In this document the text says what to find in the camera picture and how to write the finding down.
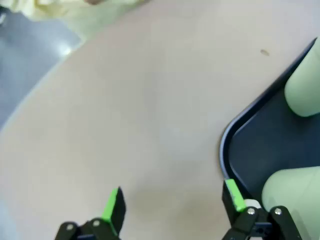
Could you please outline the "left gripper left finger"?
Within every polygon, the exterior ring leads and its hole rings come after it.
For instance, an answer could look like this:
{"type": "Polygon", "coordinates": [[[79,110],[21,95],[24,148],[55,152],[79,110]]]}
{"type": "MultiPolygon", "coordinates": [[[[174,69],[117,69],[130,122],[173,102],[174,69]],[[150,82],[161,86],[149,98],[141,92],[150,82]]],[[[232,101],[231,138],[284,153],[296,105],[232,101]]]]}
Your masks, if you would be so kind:
{"type": "Polygon", "coordinates": [[[126,214],[123,191],[117,187],[111,191],[101,217],[86,221],[83,225],[66,221],[56,233],[56,240],[119,240],[126,214]]]}

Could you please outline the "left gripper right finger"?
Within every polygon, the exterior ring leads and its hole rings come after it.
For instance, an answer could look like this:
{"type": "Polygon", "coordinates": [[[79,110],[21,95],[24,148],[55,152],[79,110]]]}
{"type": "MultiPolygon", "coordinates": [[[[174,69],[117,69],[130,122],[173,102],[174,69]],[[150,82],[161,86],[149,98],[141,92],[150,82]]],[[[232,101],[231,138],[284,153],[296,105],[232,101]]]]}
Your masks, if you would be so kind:
{"type": "Polygon", "coordinates": [[[289,210],[282,205],[266,211],[248,206],[236,182],[223,183],[222,201],[230,222],[224,240],[301,240],[302,237],[289,210]]]}

